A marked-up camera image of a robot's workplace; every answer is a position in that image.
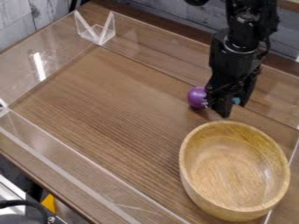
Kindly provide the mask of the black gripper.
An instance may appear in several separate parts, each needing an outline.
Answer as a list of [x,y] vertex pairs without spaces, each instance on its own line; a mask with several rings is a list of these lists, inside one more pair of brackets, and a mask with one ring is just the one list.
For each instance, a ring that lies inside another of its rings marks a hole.
[[228,118],[234,97],[240,98],[240,106],[248,103],[261,68],[258,42],[234,39],[230,29],[222,29],[211,39],[210,68],[211,77],[206,85],[210,92],[211,108],[223,117]]

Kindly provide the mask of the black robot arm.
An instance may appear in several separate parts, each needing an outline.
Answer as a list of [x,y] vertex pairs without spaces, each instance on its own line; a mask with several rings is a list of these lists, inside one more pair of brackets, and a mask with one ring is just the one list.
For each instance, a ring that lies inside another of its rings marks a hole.
[[211,38],[207,106],[224,118],[253,95],[262,63],[278,31],[277,0],[224,0],[228,27]]

